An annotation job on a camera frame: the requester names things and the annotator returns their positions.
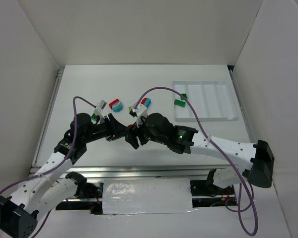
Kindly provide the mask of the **long green lego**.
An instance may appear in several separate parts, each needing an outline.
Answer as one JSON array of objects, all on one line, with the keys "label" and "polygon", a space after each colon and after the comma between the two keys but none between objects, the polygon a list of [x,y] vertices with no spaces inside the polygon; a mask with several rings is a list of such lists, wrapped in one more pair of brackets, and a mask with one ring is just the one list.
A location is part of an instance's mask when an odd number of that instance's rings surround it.
[{"label": "long green lego", "polygon": [[174,100],[174,105],[184,108],[184,107],[186,107],[186,102],[182,101],[182,100],[175,99]]}]

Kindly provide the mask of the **small green square lego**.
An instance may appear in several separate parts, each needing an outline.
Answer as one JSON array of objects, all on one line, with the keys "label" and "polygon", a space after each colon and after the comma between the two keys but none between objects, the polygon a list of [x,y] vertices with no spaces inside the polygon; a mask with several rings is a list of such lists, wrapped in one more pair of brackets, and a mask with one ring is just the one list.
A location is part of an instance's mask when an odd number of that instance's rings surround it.
[{"label": "small green square lego", "polygon": [[185,101],[187,99],[188,99],[187,94],[185,94],[185,93],[181,94],[180,100]]}]

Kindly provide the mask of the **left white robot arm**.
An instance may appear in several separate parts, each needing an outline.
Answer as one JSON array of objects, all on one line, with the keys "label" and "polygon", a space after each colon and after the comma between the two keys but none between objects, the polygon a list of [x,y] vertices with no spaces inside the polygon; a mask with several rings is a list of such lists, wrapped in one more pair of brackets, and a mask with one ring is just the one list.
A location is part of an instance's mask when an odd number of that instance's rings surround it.
[{"label": "left white robot arm", "polygon": [[57,180],[87,151],[87,143],[102,138],[116,140],[125,136],[126,130],[112,114],[98,124],[92,122],[89,114],[76,115],[38,172],[22,179],[23,187],[10,196],[0,194],[0,230],[13,238],[28,238],[38,222],[62,200],[83,195],[87,185],[84,176],[71,172],[61,182]]}]

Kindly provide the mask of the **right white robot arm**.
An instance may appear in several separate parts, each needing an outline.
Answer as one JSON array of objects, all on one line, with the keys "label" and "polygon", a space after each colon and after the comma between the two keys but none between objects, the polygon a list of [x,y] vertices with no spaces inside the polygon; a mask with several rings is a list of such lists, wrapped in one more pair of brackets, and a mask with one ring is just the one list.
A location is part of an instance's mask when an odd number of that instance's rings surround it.
[{"label": "right white robot arm", "polygon": [[204,136],[195,128],[173,125],[159,113],[142,117],[141,123],[127,127],[125,141],[134,149],[152,141],[167,146],[177,154],[205,155],[226,160],[230,167],[209,171],[205,185],[210,191],[247,182],[270,188],[275,157],[266,141],[241,143],[214,136]]}]

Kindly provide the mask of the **red lego with blue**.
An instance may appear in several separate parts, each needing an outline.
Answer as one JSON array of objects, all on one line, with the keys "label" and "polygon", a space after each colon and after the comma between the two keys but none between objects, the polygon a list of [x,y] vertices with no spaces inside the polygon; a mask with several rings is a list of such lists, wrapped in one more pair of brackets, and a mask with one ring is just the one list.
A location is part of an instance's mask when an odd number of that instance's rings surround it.
[{"label": "red lego with blue", "polygon": [[123,104],[119,99],[115,99],[114,101],[109,103],[109,108],[113,112],[117,113],[117,112],[120,112],[123,109]]}]

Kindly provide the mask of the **red and blue lego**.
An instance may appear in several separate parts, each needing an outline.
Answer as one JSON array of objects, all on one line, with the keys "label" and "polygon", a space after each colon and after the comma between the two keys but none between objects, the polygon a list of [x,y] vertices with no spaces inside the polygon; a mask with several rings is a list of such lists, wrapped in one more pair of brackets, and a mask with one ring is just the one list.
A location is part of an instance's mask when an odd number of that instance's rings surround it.
[{"label": "red and blue lego", "polygon": [[141,100],[141,104],[144,105],[146,108],[148,108],[151,104],[151,99],[145,97]]}]

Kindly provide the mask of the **white taped cover plate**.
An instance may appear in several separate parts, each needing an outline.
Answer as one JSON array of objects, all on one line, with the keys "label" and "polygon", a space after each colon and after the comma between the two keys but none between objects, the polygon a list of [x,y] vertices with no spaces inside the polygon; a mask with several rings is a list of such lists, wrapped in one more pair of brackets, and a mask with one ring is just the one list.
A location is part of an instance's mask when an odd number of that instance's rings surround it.
[{"label": "white taped cover plate", "polygon": [[106,215],[192,212],[190,180],[187,178],[106,180],[102,193],[102,210]]}]

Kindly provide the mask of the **white divided tray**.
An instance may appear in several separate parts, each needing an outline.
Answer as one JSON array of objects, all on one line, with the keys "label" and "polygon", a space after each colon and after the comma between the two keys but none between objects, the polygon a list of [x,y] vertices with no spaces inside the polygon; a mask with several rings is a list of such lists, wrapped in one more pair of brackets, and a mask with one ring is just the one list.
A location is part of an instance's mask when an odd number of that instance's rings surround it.
[{"label": "white divided tray", "polygon": [[200,121],[234,121],[238,118],[226,82],[173,81],[172,88],[187,96]]}]

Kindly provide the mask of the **aluminium rail frame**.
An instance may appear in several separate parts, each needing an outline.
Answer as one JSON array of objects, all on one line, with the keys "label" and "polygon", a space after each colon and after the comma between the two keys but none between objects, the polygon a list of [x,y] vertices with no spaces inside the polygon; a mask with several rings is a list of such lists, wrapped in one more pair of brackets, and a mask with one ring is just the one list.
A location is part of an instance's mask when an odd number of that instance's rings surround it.
[{"label": "aluminium rail frame", "polygon": [[[57,80],[44,126],[42,139],[31,166],[37,171],[50,157],[73,120],[73,110],[91,114],[92,105],[101,100],[120,99],[124,105],[115,118],[124,125],[134,122],[128,113],[143,93],[151,99],[150,113],[158,112],[173,121],[174,81],[224,82],[230,92],[234,86],[226,65],[66,65]],[[206,169],[224,168],[224,160],[201,155],[176,154],[166,146],[149,142],[134,149],[119,139],[97,140],[87,145],[86,153],[73,171],[92,178],[158,177],[172,175],[205,175]]]}]

